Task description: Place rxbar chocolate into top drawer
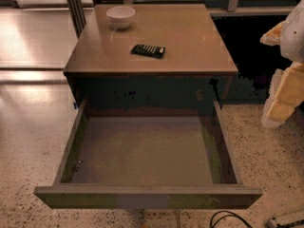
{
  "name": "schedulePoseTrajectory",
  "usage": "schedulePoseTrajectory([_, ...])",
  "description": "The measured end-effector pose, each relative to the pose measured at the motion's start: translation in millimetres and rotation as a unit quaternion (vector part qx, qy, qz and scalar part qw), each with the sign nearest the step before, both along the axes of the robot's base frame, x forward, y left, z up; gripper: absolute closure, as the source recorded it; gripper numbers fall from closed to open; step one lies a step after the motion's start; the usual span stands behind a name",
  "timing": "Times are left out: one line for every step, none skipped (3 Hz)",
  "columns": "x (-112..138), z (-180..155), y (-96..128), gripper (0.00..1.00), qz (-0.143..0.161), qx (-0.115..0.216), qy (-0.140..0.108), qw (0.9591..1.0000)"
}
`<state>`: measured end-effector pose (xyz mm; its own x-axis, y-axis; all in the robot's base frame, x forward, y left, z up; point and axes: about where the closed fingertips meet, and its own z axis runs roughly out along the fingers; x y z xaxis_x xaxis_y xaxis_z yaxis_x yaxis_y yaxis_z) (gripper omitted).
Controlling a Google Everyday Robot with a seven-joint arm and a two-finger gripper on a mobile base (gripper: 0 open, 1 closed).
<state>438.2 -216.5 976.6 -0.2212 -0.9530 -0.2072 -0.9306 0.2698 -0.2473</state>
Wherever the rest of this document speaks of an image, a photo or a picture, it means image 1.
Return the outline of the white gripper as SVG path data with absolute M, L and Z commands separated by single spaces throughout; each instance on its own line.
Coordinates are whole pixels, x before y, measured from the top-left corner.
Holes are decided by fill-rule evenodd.
M 293 63 L 277 69 L 272 77 L 269 98 L 262 110 L 261 124 L 274 128 L 284 124 L 304 102 L 304 0 L 282 21 L 264 33 L 259 42 L 279 46 L 280 53 Z

